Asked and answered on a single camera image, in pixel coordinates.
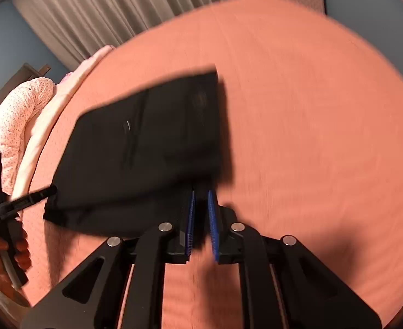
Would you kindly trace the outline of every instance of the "mattress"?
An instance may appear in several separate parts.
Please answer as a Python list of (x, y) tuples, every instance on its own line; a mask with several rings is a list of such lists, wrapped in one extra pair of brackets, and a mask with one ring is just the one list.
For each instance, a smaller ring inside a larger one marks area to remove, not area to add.
[[(403, 305), (403, 78), (359, 36), (297, 4), (212, 4), (114, 50), (65, 107), (30, 189), (51, 183), (86, 110), (212, 66), (227, 111), (219, 203), (262, 235), (295, 235), (386, 325)], [(104, 240), (44, 222), (43, 211), (23, 215), (32, 304)], [(208, 243), (186, 266), (167, 265), (164, 328), (241, 326), (236, 266), (216, 265)]]

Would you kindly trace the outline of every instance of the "blue textured strip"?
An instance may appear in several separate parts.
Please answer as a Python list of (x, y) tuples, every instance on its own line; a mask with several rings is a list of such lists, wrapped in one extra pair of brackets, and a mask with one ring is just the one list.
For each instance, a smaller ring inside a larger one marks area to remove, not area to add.
[(218, 262), (220, 258), (220, 235), (218, 234), (214, 195), (212, 190), (208, 192), (208, 212), (209, 212), (209, 227), (211, 230), (212, 252), (214, 254), (215, 261)]
[(191, 255), (192, 252), (192, 239), (194, 234), (194, 206), (195, 206), (195, 191), (191, 194), (191, 204), (189, 205), (189, 217), (188, 217), (188, 230), (186, 232), (186, 255)]

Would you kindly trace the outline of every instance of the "blue wall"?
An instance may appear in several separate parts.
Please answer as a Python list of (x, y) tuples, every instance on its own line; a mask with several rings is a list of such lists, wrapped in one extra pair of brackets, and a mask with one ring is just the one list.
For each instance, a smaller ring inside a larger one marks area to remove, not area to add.
[(28, 63), (39, 70), (49, 64), (46, 76), (55, 83), (68, 72), (31, 30), (11, 1), (0, 3), (0, 88), (23, 65)]

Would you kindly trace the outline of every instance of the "human hand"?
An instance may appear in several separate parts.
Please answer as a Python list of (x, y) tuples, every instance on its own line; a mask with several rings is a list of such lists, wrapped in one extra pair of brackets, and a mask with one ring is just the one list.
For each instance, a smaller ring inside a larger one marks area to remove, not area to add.
[[(27, 233), (25, 230), (23, 232), (23, 239), (16, 243), (16, 249), (18, 250), (18, 254), (16, 254), (15, 259), (17, 264), (24, 271), (28, 270), (31, 267), (31, 258), (30, 252), (28, 250), (28, 241), (27, 241)], [(8, 243), (0, 238), (0, 250), (7, 250)], [(6, 295), (8, 298), (14, 299), (16, 290), (12, 287), (11, 280), (5, 271), (4, 265), (2, 263), (0, 257), (0, 291)]]

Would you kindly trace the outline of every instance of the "pleated curtain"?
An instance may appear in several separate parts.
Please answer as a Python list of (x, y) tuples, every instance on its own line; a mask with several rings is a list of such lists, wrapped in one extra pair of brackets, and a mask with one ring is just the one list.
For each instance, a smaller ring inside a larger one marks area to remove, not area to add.
[(106, 44), (218, 0), (12, 0), (40, 39), (69, 69)]

